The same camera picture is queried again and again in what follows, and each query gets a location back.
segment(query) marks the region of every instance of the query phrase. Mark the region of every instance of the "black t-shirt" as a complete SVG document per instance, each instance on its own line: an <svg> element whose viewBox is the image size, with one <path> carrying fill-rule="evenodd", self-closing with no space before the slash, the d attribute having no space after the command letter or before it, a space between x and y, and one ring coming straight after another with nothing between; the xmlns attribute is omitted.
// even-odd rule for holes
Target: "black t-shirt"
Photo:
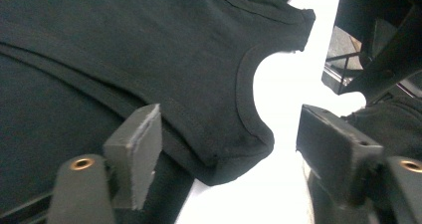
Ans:
<svg viewBox="0 0 422 224"><path fill-rule="evenodd" d="M148 104L161 106L164 152L192 175L242 175L274 144L256 68L303 50L315 19L286 2L0 0L0 192L46 191L61 162L101 152Z"/></svg>

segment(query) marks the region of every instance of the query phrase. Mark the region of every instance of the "white surface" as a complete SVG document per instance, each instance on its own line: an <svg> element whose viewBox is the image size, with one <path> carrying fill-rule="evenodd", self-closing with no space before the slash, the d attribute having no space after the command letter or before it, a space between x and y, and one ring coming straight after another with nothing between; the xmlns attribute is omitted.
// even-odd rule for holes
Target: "white surface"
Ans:
<svg viewBox="0 0 422 224"><path fill-rule="evenodd" d="M179 214L190 223L313 223L313 211L296 137L302 104L337 115L363 107L361 94L335 95L320 81L338 0L291 0L312 8L316 22L304 52L266 58L254 79L261 119L276 139L273 153L237 180L208 187L195 180Z"/></svg>

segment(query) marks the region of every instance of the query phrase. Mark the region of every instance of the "black clothing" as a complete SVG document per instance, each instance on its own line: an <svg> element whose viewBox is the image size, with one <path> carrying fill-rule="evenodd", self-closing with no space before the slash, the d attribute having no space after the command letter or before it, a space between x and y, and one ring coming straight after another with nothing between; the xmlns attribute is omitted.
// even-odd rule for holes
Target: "black clothing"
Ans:
<svg viewBox="0 0 422 224"><path fill-rule="evenodd" d="M274 144L255 70L303 50L315 19L286 1L0 0L0 211L48 191L60 163L101 153L148 104L161 105L164 152L196 178L248 171Z"/></svg>

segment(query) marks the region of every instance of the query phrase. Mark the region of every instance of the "white table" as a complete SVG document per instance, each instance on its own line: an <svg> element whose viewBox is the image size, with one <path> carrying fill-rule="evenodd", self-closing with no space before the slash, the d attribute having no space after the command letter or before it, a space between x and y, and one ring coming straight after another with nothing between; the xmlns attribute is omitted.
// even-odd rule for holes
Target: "white table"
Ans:
<svg viewBox="0 0 422 224"><path fill-rule="evenodd" d="M304 52L266 58L254 79L254 99L261 119L276 139L273 153L237 180L208 187L195 180L178 224L313 223L303 160L296 153L302 104L337 115L363 107L362 94L335 95L320 81L338 0L291 0L312 8L316 22Z"/></svg>

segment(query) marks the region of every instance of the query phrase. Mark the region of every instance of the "brass screw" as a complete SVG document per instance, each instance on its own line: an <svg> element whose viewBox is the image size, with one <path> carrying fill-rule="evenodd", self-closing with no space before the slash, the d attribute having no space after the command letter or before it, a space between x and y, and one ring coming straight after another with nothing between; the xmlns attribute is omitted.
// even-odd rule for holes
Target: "brass screw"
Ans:
<svg viewBox="0 0 422 224"><path fill-rule="evenodd" d="M89 168L94 164L94 160L92 158L81 158L78 159L71 164L71 170L80 171L86 168Z"/></svg>
<svg viewBox="0 0 422 224"><path fill-rule="evenodd" d="M402 161L400 161L400 164L401 164L402 167L406 168L409 171L422 173L422 165L420 165L416 162L402 160Z"/></svg>

